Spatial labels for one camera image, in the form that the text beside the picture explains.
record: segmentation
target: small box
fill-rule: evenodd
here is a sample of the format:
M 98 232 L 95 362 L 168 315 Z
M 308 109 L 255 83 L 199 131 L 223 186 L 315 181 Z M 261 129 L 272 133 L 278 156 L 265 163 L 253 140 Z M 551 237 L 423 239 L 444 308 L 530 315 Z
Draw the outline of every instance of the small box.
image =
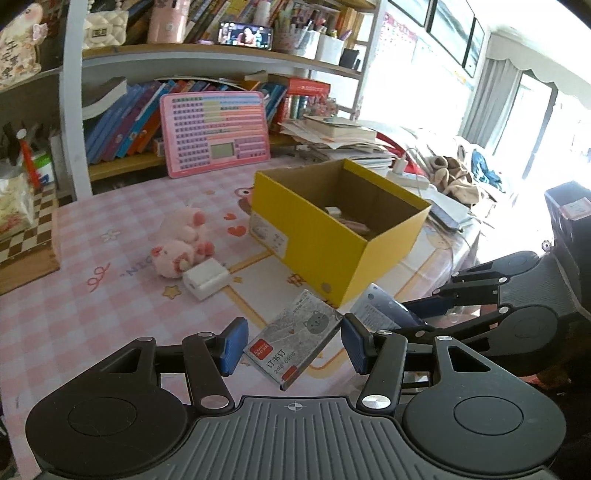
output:
M 244 353 L 281 390 L 287 390 L 334 337 L 341 318 L 339 312 L 304 290 Z
M 198 300 L 205 300 L 228 286 L 230 279 L 230 272 L 214 258 L 208 258 L 183 273 L 183 283 Z
M 373 232 L 359 236 L 325 208 Z M 255 175 L 250 231 L 334 306 L 355 298 L 413 248 L 430 204 L 350 160 Z

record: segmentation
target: metal screw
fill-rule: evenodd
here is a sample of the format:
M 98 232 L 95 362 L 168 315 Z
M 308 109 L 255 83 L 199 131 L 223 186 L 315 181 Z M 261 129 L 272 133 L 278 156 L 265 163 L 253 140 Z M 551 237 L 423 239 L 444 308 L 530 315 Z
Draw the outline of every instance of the metal screw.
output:
M 220 408 L 227 407 L 230 401 L 223 395 L 208 395 L 201 399 L 201 405 L 209 410 L 219 410 Z
M 363 398 L 361 403 L 372 410 L 380 410 L 389 407 L 392 402 L 388 397 L 384 397 L 383 395 L 368 395 Z

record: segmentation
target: smartphone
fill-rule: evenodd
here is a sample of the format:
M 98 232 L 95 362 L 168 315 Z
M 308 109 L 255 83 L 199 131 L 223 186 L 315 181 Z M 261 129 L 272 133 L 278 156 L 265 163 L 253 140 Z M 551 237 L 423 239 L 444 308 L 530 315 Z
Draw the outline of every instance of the smartphone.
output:
M 260 25 L 222 22 L 217 33 L 219 45 L 262 48 L 270 50 L 273 42 L 273 29 Z
M 450 232 L 461 232 L 463 228 L 457 223 L 444 209 L 442 209 L 437 203 L 427 199 L 431 204 L 431 211 L 429 215 L 445 230 Z

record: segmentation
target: beige handbag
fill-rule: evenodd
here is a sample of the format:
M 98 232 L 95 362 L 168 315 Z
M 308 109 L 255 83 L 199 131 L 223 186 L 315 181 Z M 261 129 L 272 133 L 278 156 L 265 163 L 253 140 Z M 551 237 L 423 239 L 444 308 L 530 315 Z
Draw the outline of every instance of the beige handbag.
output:
M 90 13 L 93 3 L 95 0 L 88 0 L 82 49 L 123 45 L 129 12 L 121 10 L 121 0 L 115 2 L 115 10 Z

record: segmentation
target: picture frame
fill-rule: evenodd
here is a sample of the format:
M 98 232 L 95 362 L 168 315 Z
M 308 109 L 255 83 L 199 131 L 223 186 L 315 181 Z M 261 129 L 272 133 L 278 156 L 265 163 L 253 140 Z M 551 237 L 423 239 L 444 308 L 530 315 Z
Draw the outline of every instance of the picture frame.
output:
M 389 0 L 396 8 L 406 16 L 418 23 L 421 27 L 427 25 L 427 14 L 431 0 Z
M 484 29 L 480 25 L 478 19 L 475 18 L 472 33 L 470 35 L 470 43 L 466 50 L 466 58 L 463 63 L 464 70 L 470 78 L 474 78 L 474 75 L 476 74 L 476 66 L 478 65 L 478 59 L 480 58 L 480 52 L 482 51 L 482 45 L 484 44 L 484 36 Z
M 474 23 L 474 12 L 466 0 L 435 0 L 429 34 L 460 65 L 463 65 Z

